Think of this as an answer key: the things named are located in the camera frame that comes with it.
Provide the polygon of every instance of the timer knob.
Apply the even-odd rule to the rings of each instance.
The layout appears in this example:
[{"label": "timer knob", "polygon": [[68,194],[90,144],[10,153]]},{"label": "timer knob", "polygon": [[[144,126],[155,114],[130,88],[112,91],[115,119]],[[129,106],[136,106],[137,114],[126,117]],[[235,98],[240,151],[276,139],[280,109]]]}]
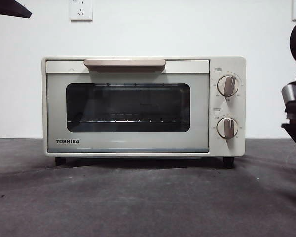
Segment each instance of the timer knob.
[{"label": "timer knob", "polygon": [[235,76],[225,76],[220,78],[217,89],[223,96],[232,96],[238,91],[238,80]]},{"label": "timer knob", "polygon": [[218,134],[225,139],[231,139],[238,132],[238,124],[232,118],[223,118],[217,124]]}]

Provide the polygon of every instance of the oven window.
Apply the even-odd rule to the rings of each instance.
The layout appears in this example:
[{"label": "oven window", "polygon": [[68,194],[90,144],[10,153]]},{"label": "oven window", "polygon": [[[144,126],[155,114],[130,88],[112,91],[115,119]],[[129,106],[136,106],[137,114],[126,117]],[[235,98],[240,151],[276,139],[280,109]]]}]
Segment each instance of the oven window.
[{"label": "oven window", "polygon": [[67,86],[70,132],[187,132],[187,84],[81,84]]}]

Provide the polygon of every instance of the black rubber foot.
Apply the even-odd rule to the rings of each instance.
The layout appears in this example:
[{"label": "black rubber foot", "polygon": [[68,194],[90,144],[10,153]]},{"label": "black rubber foot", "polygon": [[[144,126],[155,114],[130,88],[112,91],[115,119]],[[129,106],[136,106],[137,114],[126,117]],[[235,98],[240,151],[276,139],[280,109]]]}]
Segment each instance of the black rubber foot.
[{"label": "black rubber foot", "polygon": [[59,166],[62,164],[66,164],[66,158],[62,158],[62,157],[55,157],[55,165]]},{"label": "black rubber foot", "polygon": [[234,168],[233,161],[234,161],[234,157],[224,157],[223,158],[224,168],[233,169]]}]

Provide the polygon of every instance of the toaster oven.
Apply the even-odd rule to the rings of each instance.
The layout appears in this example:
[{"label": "toaster oven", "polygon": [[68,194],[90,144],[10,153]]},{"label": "toaster oven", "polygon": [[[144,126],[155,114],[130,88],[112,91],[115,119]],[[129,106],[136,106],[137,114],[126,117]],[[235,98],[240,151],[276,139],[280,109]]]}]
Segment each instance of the toaster oven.
[{"label": "toaster oven", "polygon": [[245,152],[242,57],[46,57],[44,152],[199,158]]}]

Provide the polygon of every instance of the white knob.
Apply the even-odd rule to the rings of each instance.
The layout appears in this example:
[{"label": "white knob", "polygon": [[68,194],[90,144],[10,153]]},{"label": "white knob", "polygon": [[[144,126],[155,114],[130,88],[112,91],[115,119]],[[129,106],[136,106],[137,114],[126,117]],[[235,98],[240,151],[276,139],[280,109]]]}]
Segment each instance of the white knob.
[{"label": "white knob", "polygon": [[223,96],[233,96],[239,88],[238,80],[235,76],[225,76],[220,78],[217,89]]},{"label": "white knob", "polygon": [[218,134],[225,139],[231,139],[238,132],[238,124],[232,118],[223,118],[217,124]]}]

